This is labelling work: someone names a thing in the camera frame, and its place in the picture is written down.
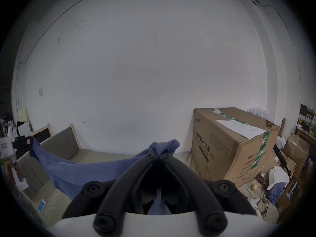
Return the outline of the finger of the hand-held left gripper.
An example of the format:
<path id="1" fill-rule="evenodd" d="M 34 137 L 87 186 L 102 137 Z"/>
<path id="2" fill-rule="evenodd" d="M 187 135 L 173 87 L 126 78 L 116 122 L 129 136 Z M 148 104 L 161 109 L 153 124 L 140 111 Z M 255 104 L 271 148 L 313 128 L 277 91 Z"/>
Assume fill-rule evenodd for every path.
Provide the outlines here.
<path id="1" fill-rule="evenodd" d="M 16 150 L 29 150 L 33 145 L 33 137 L 32 136 L 20 136 L 15 138 L 14 140 L 14 149 Z"/>

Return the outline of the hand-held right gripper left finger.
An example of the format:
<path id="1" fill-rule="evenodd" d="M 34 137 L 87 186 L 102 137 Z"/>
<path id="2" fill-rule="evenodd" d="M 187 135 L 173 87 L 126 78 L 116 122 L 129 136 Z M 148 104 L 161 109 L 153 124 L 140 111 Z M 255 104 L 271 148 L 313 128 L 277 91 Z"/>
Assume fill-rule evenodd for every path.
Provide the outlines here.
<path id="1" fill-rule="evenodd" d="M 146 154 L 115 180 L 86 183 L 62 219 L 96 214 L 93 228 L 99 235 L 120 235 L 126 212 L 146 215 L 156 200 L 158 162 L 157 154 Z"/>

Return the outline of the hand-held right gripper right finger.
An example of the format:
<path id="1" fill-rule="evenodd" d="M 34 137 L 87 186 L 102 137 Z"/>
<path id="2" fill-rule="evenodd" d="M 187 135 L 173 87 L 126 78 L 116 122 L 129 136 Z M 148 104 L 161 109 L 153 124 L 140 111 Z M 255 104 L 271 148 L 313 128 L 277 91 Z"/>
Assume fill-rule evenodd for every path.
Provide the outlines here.
<path id="1" fill-rule="evenodd" d="M 164 186 L 170 182 L 163 179 L 170 175 L 180 187 L 180 205 L 176 205 L 176 214 L 192 209 L 203 236 L 218 236 L 224 232 L 228 226 L 225 212 L 257 216 L 247 198 L 229 180 L 204 180 L 170 154 L 160 156 L 160 173 L 164 201 L 169 203 Z"/>

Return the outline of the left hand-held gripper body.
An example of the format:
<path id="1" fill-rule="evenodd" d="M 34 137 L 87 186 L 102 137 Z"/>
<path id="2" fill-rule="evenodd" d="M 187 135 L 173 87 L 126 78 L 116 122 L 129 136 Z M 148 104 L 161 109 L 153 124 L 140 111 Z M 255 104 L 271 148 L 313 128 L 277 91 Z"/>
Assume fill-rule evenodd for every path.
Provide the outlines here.
<path id="1" fill-rule="evenodd" d="M 13 147 L 13 140 L 10 137 L 0 138 L 0 152 L 2 160 L 10 160 L 12 163 L 17 161 L 16 149 Z"/>

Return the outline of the person's left hand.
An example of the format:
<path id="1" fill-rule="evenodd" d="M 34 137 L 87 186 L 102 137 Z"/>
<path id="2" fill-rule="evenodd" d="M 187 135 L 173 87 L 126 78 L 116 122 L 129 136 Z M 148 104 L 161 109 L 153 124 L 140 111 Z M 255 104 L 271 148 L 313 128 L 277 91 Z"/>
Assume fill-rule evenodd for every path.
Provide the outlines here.
<path id="1" fill-rule="evenodd" d="M 4 179 L 8 186 L 15 187 L 15 179 L 13 176 L 12 168 L 15 168 L 11 160 L 6 160 L 5 162 L 5 172 L 4 172 Z"/>

